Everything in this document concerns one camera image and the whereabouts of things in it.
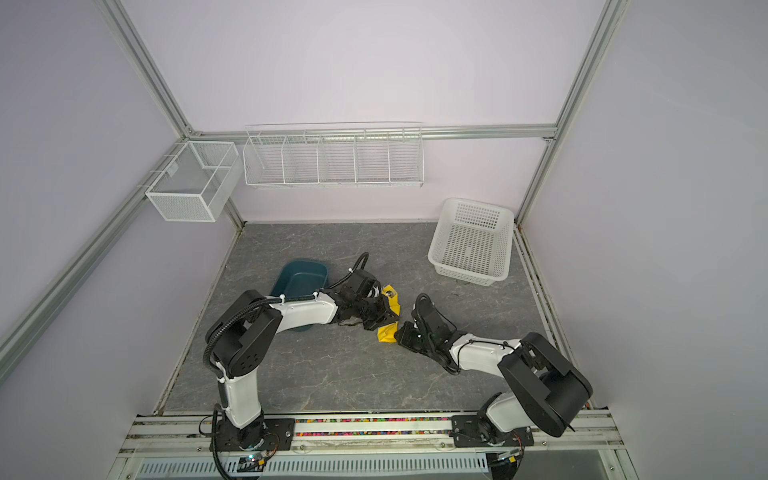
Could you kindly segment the yellow paper napkin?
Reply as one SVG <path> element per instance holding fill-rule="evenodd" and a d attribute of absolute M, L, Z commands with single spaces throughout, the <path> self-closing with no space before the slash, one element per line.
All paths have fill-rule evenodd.
<path fill-rule="evenodd" d="M 395 334 L 398 330 L 401 305 L 398 292 L 392 285 L 387 285 L 383 289 L 383 294 L 387 297 L 387 314 L 385 322 L 377 328 L 377 339 L 380 343 L 396 343 Z"/>

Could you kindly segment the teal plastic tray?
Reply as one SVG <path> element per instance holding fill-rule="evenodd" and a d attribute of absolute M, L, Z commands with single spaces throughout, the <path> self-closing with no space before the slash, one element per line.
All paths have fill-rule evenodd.
<path fill-rule="evenodd" d="M 282 314 L 278 334 L 331 322 L 332 305 L 313 302 L 314 292 L 328 285 L 328 275 L 328 268 L 317 261 L 294 260 L 284 265 L 270 293 L 270 297 L 287 300 L 284 305 L 274 304 Z"/>

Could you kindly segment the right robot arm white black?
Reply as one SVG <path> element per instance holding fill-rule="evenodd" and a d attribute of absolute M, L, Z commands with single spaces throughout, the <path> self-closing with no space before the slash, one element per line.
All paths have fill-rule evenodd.
<path fill-rule="evenodd" d="M 507 392 L 486 401 L 456 433 L 472 441 L 501 445 L 535 426 L 560 437 L 593 395 L 586 377 L 543 335 L 521 339 L 479 337 L 458 329 L 426 294 L 417 297 L 412 319 L 394 334 L 397 343 L 430 358 L 450 374 L 478 371 L 505 380 Z"/>

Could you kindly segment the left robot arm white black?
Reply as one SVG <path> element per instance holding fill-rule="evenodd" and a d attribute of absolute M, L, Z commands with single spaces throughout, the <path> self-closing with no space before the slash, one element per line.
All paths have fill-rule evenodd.
<path fill-rule="evenodd" d="M 351 320 L 373 331 L 399 320 L 362 253 L 340 280 L 309 294 L 242 294 L 206 334 L 204 365 L 216 376 L 223 414 L 239 430 L 263 421 L 257 369 L 274 337 L 286 330 Z"/>

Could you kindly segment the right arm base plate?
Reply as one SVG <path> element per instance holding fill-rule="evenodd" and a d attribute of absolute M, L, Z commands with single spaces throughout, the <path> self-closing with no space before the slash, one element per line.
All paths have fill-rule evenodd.
<path fill-rule="evenodd" d="M 527 427 L 502 432 L 478 413 L 457 414 L 450 417 L 449 435 L 456 447 L 530 447 L 534 445 L 532 432 Z"/>

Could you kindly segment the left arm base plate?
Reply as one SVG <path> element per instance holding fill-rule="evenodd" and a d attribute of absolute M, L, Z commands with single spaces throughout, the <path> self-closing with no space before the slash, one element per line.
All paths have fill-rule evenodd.
<path fill-rule="evenodd" d="M 242 429 L 227 417 L 217 420 L 212 439 L 218 452 L 284 451 L 291 448 L 296 421 L 294 418 L 257 418 Z"/>

